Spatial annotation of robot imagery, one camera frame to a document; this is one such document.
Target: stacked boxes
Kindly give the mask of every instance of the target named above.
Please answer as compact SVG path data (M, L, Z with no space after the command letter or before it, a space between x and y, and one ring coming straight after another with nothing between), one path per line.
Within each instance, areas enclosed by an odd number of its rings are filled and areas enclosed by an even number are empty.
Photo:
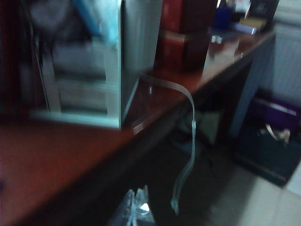
M204 66L217 0L163 0L157 60L191 71Z

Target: clear plastic strap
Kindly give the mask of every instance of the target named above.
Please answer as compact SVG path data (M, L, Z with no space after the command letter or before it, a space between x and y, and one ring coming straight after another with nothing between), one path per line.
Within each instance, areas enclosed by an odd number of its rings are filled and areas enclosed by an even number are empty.
M182 190L182 187L183 187L187 177L191 173L191 171L193 169L193 166L194 166L194 162L195 162L195 136L196 136L197 126L196 126L196 120L195 120L194 101L193 101L193 98L192 98L192 95L190 94L190 92L184 86L182 86L178 83L171 82L171 81L166 81L166 80L162 80L162 79L157 79L157 78L148 76L146 74L143 74L141 79L143 79L144 81L150 82L154 85L166 87L166 88L169 88L169 89L174 89L174 90L177 90L177 91L183 93L189 99L189 101L192 105L192 122L191 122L192 150L191 150L191 157L190 157L188 163L186 164L186 166L182 169L181 173L179 174L179 176L177 177L177 179L174 183L173 197L170 201L172 209L178 215L179 214L179 199L180 199L180 195L181 195L181 190Z

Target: cardboard box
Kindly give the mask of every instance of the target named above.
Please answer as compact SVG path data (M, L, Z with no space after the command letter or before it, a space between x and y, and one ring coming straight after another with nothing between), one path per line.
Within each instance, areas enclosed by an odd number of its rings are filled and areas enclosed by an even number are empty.
M187 34L212 26L217 0L163 0L161 28Z
M190 35L163 31L159 34L157 60L162 67L177 71L204 67L211 35L208 32Z

